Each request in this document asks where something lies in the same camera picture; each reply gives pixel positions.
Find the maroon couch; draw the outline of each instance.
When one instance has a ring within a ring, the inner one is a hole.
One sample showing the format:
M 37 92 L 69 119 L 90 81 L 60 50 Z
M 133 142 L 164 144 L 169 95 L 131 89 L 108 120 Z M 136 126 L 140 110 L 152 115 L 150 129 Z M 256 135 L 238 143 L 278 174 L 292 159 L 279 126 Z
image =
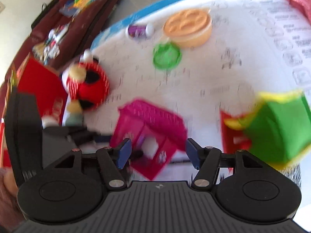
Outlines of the maroon couch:
M 69 0 L 60 0 L 34 27 L 29 37 L 24 41 L 16 54 L 0 88 L 0 113 L 3 111 L 4 99 L 7 91 L 7 82 L 11 76 L 11 67 L 17 70 L 32 47 L 45 41 L 51 29 L 70 22 L 68 18 L 59 13 L 60 8 Z M 69 30 L 59 45 L 60 54 L 50 60 L 48 66 L 61 71 L 66 63 L 73 57 L 83 53 L 91 47 L 92 41 L 102 30 L 108 16 L 118 0 L 96 0 L 83 10 L 70 24 Z

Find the metal screw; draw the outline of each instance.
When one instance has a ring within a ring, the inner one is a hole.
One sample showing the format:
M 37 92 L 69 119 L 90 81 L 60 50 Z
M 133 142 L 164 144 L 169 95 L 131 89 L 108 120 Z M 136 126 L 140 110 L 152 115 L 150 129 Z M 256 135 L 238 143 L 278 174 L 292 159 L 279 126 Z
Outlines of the metal screw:
M 111 187 L 122 187 L 124 185 L 123 180 L 112 180 L 109 182 L 109 186 Z
M 196 180 L 194 184 L 197 187 L 207 187 L 210 184 L 210 182 L 208 180 L 200 179 L 200 180 Z

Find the green lid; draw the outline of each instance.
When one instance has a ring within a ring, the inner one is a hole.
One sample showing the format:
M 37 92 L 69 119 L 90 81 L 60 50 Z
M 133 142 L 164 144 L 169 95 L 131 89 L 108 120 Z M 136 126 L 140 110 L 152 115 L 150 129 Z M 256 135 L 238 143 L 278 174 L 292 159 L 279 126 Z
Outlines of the green lid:
M 181 52 L 174 43 L 159 44 L 153 49 L 153 64 L 161 70 L 170 70 L 181 61 Z

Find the white wall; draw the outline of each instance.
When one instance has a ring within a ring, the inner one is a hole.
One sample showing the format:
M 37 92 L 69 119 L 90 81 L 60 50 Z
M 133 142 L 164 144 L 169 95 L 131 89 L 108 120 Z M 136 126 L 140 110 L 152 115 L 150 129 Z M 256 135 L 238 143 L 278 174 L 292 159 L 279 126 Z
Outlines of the white wall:
M 31 32 L 31 24 L 41 12 L 43 3 L 51 0 L 0 0 L 0 84 L 16 52 Z

